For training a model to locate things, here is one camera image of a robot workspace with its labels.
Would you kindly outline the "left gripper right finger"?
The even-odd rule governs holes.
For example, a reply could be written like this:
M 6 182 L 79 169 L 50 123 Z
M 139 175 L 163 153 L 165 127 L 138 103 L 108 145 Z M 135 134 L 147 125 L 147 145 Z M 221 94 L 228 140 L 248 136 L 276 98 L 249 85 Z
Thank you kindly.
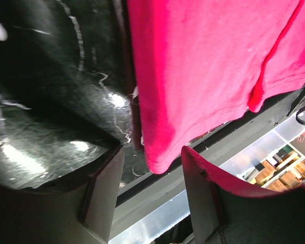
M 305 186 L 276 192 L 181 150 L 195 243 L 305 243 Z

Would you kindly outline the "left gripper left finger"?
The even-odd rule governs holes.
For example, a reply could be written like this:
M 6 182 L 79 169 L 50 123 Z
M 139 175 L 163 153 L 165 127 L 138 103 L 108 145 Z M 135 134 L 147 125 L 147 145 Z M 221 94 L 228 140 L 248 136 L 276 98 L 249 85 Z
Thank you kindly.
M 38 189 L 0 185 L 0 243 L 107 243 L 123 164 L 119 145 Z

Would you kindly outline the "magenta pink t shirt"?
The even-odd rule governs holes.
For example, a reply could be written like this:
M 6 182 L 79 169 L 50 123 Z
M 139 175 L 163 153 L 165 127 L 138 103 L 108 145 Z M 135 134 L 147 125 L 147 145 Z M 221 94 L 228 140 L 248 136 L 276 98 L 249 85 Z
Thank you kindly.
M 305 84 L 305 1 L 128 1 L 144 152 L 167 171 L 192 139 Z

